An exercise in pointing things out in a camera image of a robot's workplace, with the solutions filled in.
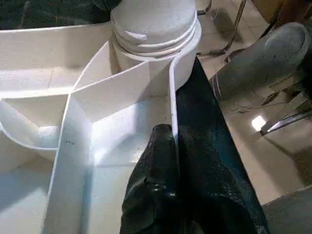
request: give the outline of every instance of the white plastic container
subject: white plastic container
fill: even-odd
[[[179,53],[147,59],[118,47],[110,24],[90,27],[0,32],[13,38],[0,50],[22,50],[6,51],[0,64],[0,186],[11,186],[0,190],[3,233],[118,233],[126,185],[153,127],[171,124],[177,140],[175,90],[190,76],[199,23]],[[40,35],[36,46],[48,48],[31,55],[24,45],[35,48],[28,38]],[[74,40],[70,58],[66,40]],[[27,51],[29,62],[19,61]],[[37,79],[41,69],[53,70],[50,79]]]

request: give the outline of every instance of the compartment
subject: compartment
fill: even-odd
[[[58,95],[1,100],[3,133],[26,148],[55,151],[67,98]]]
[[[45,234],[118,233],[128,178],[160,123],[171,124],[170,100],[155,96],[148,62],[74,91]]]
[[[41,233],[52,166],[38,151],[17,145],[0,131],[1,233]]]
[[[0,97],[48,89],[68,93],[111,35],[110,23],[1,31]]]

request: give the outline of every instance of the metal rod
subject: metal rod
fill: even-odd
[[[200,56],[200,57],[201,56],[220,56],[220,55],[225,54],[230,49],[230,47],[233,44],[234,38],[236,36],[237,30],[238,30],[238,25],[239,25],[240,19],[242,18],[242,14],[243,14],[243,10],[244,10],[245,5],[246,5],[246,1],[247,0],[242,0],[241,4],[239,6],[238,13],[237,13],[237,16],[235,19],[235,24],[234,24],[234,32],[233,32],[233,35],[231,37],[230,42],[223,49],[211,50],[209,52],[204,52],[204,53],[199,52],[199,53],[197,53],[198,56]]]
[[[212,0],[209,0],[208,6],[204,10],[197,11],[197,15],[198,16],[203,16],[203,15],[207,14],[207,12],[211,8],[211,2],[212,2]]]

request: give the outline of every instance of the black plastic sheet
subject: black plastic sheet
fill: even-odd
[[[184,194],[204,233],[267,234],[267,221],[198,59],[176,93]]]
[[[0,30],[103,23],[121,0],[1,0]]]

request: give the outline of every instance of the metal frame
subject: metal frame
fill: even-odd
[[[204,10],[199,10],[197,11],[198,16],[203,16],[207,14],[207,12],[211,9],[212,6],[212,0],[209,0],[208,6]]]
[[[285,127],[291,123],[294,123],[298,120],[301,120],[307,116],[312,115],[312,110],[295,114],[290,117],[286,117],[292,111],[294,111],[297,107],[301,106],[306,101],[310,101],[309,96],[305,91],[299,93],[295,98],[293,98],[290,102],[288,102],[282,110],[280,110],[275,116],[269,119],[268,122],[261,128],[260,133],[265,135],[267,133],[273,132],[277,129]]]
[[[233,32],[233,35],[232,35],[230,42],[222,49],[211,50],[211,51],[203,52],[203,53],[199,52],[199,53],[197,53],[198,56],[200,56],[200,57],[202,57],[202,56],[220,56],[220,55],[225,54],[230,49],[230,47],[233,44],[235,35],[237,33],[238,25],[239,25],[240,19],[242,18],[242,14],[243,14],[243,10],[245,8],[246,2],[247,2],[247,0],[242,0],[241,4],[239,6],[238,13],[237,13],[237,16],[235,19],[235,24],[234,24],[234,32]]]

